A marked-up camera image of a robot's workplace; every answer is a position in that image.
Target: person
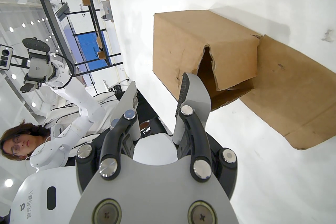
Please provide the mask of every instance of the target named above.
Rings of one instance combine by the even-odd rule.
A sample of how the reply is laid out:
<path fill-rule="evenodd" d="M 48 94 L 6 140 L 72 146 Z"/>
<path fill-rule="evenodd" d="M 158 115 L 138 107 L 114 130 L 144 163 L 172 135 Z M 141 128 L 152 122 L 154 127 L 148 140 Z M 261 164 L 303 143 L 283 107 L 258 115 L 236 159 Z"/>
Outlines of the person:
<path fill-rule="evenodd" d="M 18 126 L 3 133 L 0 139 L 1 154 L 10 160 L 24 160 L 48 140 L 50 140 L 48 128 L 23 120 Z"/>

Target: black metal frame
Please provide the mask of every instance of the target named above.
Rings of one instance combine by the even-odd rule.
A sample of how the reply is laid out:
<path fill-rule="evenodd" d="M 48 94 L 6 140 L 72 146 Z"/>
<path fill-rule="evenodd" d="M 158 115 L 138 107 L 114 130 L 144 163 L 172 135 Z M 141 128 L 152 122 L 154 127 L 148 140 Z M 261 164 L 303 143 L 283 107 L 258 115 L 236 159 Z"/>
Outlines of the black metal frame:
<path fill-rule="evenodd" d="M 50 0 L 40 0 L 41 1 L 41 4 L 42 4 L 42 7 L 43 7 L 43 10 L 45 12 L 45 15 L 46 17 L 49 19 L 49 24 L 50 24 L 50 27 L 51 27 L 51 30 L 52 32 L 54 33 L 54 37 L 60 47 L 60 51 L 62 53 L 63 56 L 65 56 L 73 65 L 74 69 L 76 68 L 76 66 L 79 66 L 79 65 L 85 65 L 87 71 L 86 72 L 81 72 L 81 73 L 78 73 L 78 74 L 74 74 L 75 77 L 77 76 L 82 76 L 84 74 L 90 74 L 92 72 L 96 72 L 98 70 L 102 70 L 102 69 L 106 69 L 106 68 L 110 68 L 110 67 L 113 67 L 113 66 L 117 66 L 117 65 L 121 65 L 123 62 L 119 62 L 119 63 L 114 63 L 112 64 L 109 60 L 110 57 L 114 57 L 114 56 L 118 56 L 118 55 L 121 55 L 120 53 L 118 54 L 113 54 L 113 55 L 108 55 L 107 53 L 107 47 L 105 45 L 105 42 L 102 40 L 103 39 L 103 36 L 102 36 L 102 32 L 103 31 L 106 31 L 106 29 L 101 29 L 100 28 L 100 25 L 99 25 L 99 20 L 98 20 L 98 17 L 97 17 L 97 14 L 96 14 L 96 11 L 99 11 L 99 9 L 96 9 L 95 8 L 95 5 L 93 3 L 93 0 L 89 0 L 90 1 L 90 5 L 88 6 L 88 10 L 87 11 L 77 11 L 77 12 L 70 12 L 67 14 L 66 18 L 68 20 L 68 23 L 70 25 L 70 28 L 71 28 L 71 31 L 72 31 L 72 35 L 74 37 L 76 37 L 77 35 L 81 35 L 81 34 L 87 34 L 87 33 L 91 33 L 91 32 L 95 32 L 96 35 L 100 36 L 101 40 L 102 40 L 102 50 L 106 56 L 106 59 L 105 62 L 107 63 L 107 66 L 104 66 L 104 67 L 101 67 L 101 68 L 98 68 L 98 69 L 94 69 L 94 70 L 89 70 L 87 68 L 87 63 L 89 62 L 93 62 L 93 61 L 98 61 L 100 60 L 99 58 L 97 59 L 94 59 L 94 60 L 90 60 L 90 61 L 85 61 L 83 55 L 82 55 L 82 59 L 83 59 L 83 62 L 81 63 L 75 63 L 72 59 L 72 56 L 70 55 L 70 52 L 67 48 L 67 45 L 66 45 L 66 42 L 65 42 L 65 39 L 63 37 L 63 34 L 60 30 L 60 27 L 58 25 L 58 22 L 56 20 L 56 16 L 55 16 L 55 13 L 53 11 L 53 8 L 52 8 L 52 5 L 50 3 Z M 76 34 L 75 31 L 72 29 L 72 25 L 68 19 L 68 15 L 71 15 L 71 14 L 79 14 L 79 13 L 85 13 L 85 12 L 89 12 L 90 13 L 90 16 L 91 16 L 91 20 L 92 20 L 92 23 L 93 23 L 93 26 L 94 26 L 94 31 L 91 31 L 91 32 L 84 32 L 84 33 L 79 33 L 79 34 Z"/>

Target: metal screw head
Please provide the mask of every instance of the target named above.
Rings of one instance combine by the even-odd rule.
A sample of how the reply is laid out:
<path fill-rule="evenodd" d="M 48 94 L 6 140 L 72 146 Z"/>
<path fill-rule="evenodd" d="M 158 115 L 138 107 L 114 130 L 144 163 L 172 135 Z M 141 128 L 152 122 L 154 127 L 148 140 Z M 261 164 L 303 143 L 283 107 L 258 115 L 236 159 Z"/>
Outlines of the metal screw head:
<path fill-rule="evenodd" d="M 215 224 L 217 215 L 214 209 L 204 201 L 194 202 L 188 211 L 189 224 Z"/>
<path fill-rule="evenodd" d="M 237 161 L 237 157 L 231 149 L 225 149 L 223 151 L 223 159 L 229 164 L 233 164 Z"/>
<path fill-rule="evenodd" d="M 99 174 L 102 177 L 110 177 L 117 171 L 118 163 L 115 158 L 106 158 L 99 165 Z"/>
<path fill-rule="evenodd" d="M 119 121 L 118 118 L 112 120 L 111 124 L 109 125 L 110 129 L 113 129 L 116 126 L 116 124 L 118 123 L 118 121 Z"/>
<path fill-rule="evenodd" d="M 136 116 L 136 112 L 134 110 L 126 110 L 124 113 L 124 118 L 127 120 L 132 120 Z"/>
<path fill-rule="evenodd" d="M 202 180 L 209 178 L 212 172 L 209 163 L 202 159 L 198 159 L 193 163 L 193 171 Z"/>
<path fill-rule="evenodd" d="M 93 213 L 94 224 L 119 224 L 121 207 L 117 201 L 106 199 L 100 202 Z"/>
<path fill-rule="evenodd" d="M 90 144 L 84 144 L 79 147 L 77 151 L 77 157 L 79 158 L 87 158 L 92 152 L 92 146 Z"/>
<path fill-rule="evenodd" d="M 189 116 L 193 114 L 193 109 L 191 106 L 185 105 L 181 107 L 181 112 L 185 116 Z"/>

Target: blue panel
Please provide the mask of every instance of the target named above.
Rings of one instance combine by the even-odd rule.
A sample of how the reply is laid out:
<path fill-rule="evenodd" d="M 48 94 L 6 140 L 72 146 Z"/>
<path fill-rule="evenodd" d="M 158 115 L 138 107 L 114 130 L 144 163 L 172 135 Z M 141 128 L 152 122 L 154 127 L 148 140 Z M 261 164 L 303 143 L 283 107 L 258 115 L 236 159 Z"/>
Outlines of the blue panel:
<path fill-rule="evenodd" d="M 103 36 L 102 38 L 103 42 L 105 44 L 104 35 L 102 34 L 102 36 Z M 96 33 L 92 32 L 88 34 L 78 35 L 77 38 L 78 38 L 80 47 L 83 50 L 85 60 L 88 61 L 88 60 L 97 59 L 98 58 L 97 52 L 99 51 L 99 47 L 96 41 L 97 40 Z M 107 63 L 105 62 L 105 60 L 100 59 L 98 61 L 89 62 L 88 66 L 90 70 L 95 70 L 95 69 L 107 66 Z"/>

